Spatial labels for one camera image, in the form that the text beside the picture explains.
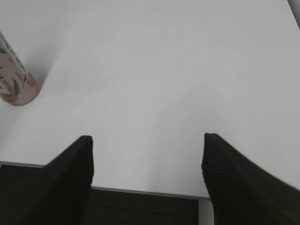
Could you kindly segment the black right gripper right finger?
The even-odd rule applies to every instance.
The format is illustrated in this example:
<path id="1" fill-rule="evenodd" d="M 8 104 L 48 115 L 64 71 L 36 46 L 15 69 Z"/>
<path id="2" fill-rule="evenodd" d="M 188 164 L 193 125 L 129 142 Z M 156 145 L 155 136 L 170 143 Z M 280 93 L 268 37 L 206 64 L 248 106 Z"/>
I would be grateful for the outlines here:
<path id="1" fill-rule="evenodd" d="M 202 174 L 217 225 L 298 225 L 300 191 L 218 134 L 204 135 Z"/>

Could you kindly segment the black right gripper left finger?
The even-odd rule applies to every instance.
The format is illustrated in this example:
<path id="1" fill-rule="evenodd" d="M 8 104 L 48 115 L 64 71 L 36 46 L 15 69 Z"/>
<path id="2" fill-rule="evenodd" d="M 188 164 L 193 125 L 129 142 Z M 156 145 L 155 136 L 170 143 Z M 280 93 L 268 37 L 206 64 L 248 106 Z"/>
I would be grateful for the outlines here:
<path id="1" fill-rule="evenodd" d="M 80 136 L 41 168 L 0 167 L 2 225 L 81 225 L 94 175 L 93 139 Z"/>

